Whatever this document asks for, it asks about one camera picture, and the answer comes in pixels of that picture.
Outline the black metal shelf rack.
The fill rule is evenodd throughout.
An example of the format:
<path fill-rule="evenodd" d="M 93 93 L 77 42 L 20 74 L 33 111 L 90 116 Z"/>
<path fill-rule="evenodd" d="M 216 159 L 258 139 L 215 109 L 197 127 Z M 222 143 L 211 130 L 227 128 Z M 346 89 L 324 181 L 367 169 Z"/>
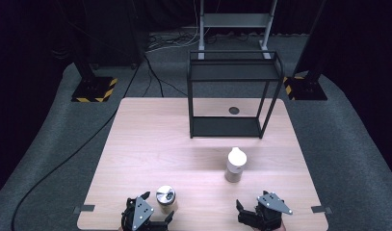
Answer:
<path fill-rule="evenodd" d="M 191 50 L 187 62 L 190 136 L 264 136 L 278 98 L 284 63 L 274 50 Z M 263 85 L 255 115 L 196 115 L 195 83 L 260 83 Z"/>

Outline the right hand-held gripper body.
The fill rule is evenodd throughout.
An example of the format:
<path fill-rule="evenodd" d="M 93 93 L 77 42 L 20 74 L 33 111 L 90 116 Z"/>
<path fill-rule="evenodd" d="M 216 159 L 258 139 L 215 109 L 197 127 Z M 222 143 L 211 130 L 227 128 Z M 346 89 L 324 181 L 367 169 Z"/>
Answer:
<path fill-rule="evenodd" d="M 262 218 L 259 227 L 261 231 L 277 231 L 281 224 L 284 225 L 282 215 L 293 214 L 293 211 L 274 192 L 263 191 L 263 194 L 257 197 L 257 202 L 256 212 Z"/>

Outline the glass jar with silver lid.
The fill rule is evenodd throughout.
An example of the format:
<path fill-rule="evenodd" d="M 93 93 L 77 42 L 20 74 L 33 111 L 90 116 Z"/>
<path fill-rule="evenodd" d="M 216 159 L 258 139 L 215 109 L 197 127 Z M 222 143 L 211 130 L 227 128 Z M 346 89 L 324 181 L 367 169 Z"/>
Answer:
<path fill-rule="evenodd" d="M 177 210 L 176 191 L 172 186 L 165 185 L 156 192 L 156 200 L 164 214 Z"/>

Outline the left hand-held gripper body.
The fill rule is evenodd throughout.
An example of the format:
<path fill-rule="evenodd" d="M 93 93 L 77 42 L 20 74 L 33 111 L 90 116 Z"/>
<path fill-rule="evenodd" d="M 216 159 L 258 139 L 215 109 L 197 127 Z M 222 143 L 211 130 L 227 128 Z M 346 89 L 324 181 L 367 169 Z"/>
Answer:
<path fill-rule="evenodd" d="M 121 214 L 123 231 L 140 231 L 153 213 L 154 209 L 146 202 L 143 195 L 134 199 L 128 198 L 126 208 Z"/>

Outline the grey tape strip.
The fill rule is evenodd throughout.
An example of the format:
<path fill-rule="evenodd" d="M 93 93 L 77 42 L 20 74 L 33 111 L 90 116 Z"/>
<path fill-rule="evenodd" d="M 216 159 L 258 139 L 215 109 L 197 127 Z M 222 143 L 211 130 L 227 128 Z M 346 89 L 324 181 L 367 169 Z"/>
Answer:
<path fill-rule="evenodd" d="M 81 212 L 92 212 L 94 210 L 94 205 L 81 205 L 76 206 L 73 210 L 73 213 L 78 215 Z"/>
<path fill-rule="evenodd" d="M 312 213 L 325 213 L 326 215 L 331 215 L 333 214 L 332 210 L 330 207 L 325 207 L 325 206 L 312 206 L 311 207 Z"/>

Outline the grey metal stand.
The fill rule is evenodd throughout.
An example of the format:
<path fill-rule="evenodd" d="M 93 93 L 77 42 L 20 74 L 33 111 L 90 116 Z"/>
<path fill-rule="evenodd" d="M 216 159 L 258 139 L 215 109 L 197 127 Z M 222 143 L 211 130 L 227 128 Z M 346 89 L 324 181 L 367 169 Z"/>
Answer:
<path fill-rule="evenodd" d="M 274 21 L 274 13 L 278 0 L 271 0 L 271 7 L 267 13 L 206 13 L 204 11 L 204 0 L 199 2 L 199 41 L 197 57 L 203 60 L 205 57 L 204 35 L 205 29 L 211 28 L 260 28 L 264 29 L 264 37 L 259 41 L 263 57 L 271 57 L 267 43 Z"/>

